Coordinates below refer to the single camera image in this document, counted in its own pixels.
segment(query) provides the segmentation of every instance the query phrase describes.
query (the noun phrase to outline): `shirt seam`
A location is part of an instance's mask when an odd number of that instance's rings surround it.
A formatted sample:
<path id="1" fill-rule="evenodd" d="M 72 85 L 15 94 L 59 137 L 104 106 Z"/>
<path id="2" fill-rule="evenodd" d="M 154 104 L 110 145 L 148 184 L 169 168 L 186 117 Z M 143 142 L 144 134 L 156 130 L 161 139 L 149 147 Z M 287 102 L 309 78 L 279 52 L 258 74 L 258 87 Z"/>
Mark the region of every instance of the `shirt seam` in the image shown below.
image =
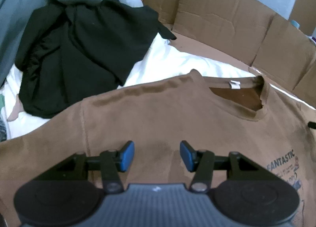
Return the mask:
<path id="1" fill-rule="evenodd" d="M 83 129 L 83 134 L 84 134 L 84 143 L 83 144 L 86 148 L 86 154 L 87 156 L 91 156 L 91 151 L 90 151 L 90 146 L 89 146 L 89 141 L 88 141 L 88 135 L 87 135 L 87 131 L 86 131 L 86 126 L 85 126 L 85 121 L 84 121 L 84 107 L 83 107 L 83 101 L 80 103 L 80 121 L 81 121 L 81 126 Z"/>

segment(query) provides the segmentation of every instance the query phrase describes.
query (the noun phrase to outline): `metal screw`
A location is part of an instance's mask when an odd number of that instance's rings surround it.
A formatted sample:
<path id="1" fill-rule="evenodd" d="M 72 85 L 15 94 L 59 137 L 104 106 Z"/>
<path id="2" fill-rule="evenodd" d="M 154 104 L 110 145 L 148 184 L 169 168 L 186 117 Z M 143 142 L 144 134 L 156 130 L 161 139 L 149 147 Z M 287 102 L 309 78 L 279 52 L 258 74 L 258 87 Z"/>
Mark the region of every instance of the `metal screw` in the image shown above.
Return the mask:
<path id="1" fill-rule="evenodd" d="M 116 182 L 111 182 L 106 186 L 109 192 L 118 192 L 121 189 L 121 186 Z"/>
<path id="2" fill-rule="evenodd" d="M 202 182 L 196 182 L 191 186 L 191 188 L 196 192 L 203 192 L 207 190 L 207 185 Z"/>

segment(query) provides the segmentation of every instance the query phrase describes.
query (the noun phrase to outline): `blue object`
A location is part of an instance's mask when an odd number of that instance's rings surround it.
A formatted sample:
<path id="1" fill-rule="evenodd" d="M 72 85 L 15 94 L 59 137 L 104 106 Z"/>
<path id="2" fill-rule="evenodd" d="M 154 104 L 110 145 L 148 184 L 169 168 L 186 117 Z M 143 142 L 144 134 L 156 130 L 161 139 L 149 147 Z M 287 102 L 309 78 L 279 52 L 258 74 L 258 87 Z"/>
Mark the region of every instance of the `blue object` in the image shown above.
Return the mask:
<path id="1" fill-rule="evenodd" d="M 292 24 L 293 26 L 295 26 L 297 29 L 299 29 L 300 24 L 299 24 L 298 22 L 296 22 L 296 21 L 293 20 L 293 19 L 292 19 L 290 22 L 291 22 L 291 24 Z"/>
<path id="2" fill-rule="evenodd" d="M 119 152 L 120 172 L 126 172 L 130 167 L 135 154 L 134 142 L 128 141 Z"/>
<path id="3" fill-rule="evenodd" d="M 180 143 L 180 155 L 181 158 L 189 172 L 194 171 L 194 153 L 195 151 L 191 151 L 189 147 L 185 144 L 184 141 Z"/>

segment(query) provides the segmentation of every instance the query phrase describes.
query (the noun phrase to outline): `gray-blue fabric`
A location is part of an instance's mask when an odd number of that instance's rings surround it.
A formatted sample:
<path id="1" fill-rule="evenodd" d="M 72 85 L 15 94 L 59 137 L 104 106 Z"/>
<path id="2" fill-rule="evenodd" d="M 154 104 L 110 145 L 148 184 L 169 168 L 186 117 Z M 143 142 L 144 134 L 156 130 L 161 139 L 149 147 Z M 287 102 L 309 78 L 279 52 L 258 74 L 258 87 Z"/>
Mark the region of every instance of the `gray-blue fabric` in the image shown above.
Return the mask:
<path id="1" fill-rule="evenodd" d="M 32 12 L 50 0 L 0 0 L 0 86 L 15 59 L 24 28 Z"/>

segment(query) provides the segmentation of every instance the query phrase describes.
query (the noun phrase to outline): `white sheet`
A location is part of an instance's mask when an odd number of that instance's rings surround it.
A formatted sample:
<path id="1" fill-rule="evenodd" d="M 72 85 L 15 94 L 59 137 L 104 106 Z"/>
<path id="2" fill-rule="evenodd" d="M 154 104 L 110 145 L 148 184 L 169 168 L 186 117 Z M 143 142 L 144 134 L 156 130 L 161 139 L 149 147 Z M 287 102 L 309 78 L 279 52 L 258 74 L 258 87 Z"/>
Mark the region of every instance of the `white sheet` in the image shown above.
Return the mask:
<path id="1" fill-rule="evenodd" d="M 209 77 L 238 78 L 254 76 L 249 72 L 240 70 L 223 62 L 180 52 L 175 47 L 168 45 L 168 41 L 163 39 L 160 34 L 157 34 L 144 59 L 134 65 L 124 87 L 148 82 L 156 82 L 166 78 L 187 74 L 192 69 L 199 71 L 202 76 Z M 14 65 L 7 76 L 4 87 L 2 88 L 2 93 L 5 97 L 5 109 L 7 116 L 9 116 L 12 112 L 16 95 L 20 90 L 21 80 L 22 73 Z M 303 102 L 284 91 L 282 92 L 292 99 Z M 8 123 L 11 138 L 27 134 L 42 126 L 48 120 L 49 119 L 32 116 L 26 112 L 20 112 L 15 121 Z"/>

